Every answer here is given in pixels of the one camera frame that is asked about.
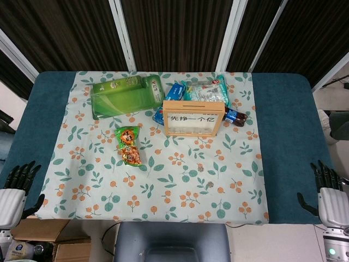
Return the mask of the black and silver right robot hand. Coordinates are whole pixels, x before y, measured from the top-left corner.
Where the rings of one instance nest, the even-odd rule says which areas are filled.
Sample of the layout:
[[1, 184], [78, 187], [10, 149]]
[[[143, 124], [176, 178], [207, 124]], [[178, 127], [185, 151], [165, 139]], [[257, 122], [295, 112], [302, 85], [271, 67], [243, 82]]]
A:
[[300, 192], [297, 193], [298, 203], [304, 210], [317, 216], [324, 226], [348, 228], [348, 195], [343, 189], [344, 185], [348, 185], [348, 180], [320, 160], [317, 165], [311, 163], [310, 167], [314, 172], [318, 207], [307, 204]]

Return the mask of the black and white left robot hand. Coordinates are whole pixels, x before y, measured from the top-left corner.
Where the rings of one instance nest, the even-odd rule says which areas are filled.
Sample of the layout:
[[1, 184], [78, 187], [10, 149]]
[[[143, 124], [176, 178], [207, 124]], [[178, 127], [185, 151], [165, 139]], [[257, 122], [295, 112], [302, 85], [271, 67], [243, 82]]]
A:
[[40, 168], [40, 165], [32, 161], [22, 166], [15, 166], [9, 173], [1, 188], [2, 230], [15, 228], [22, 219], [35, 214], [43, 205], [45, 195], [41, 194], [33, 207], [25, 209], [27, 196]]

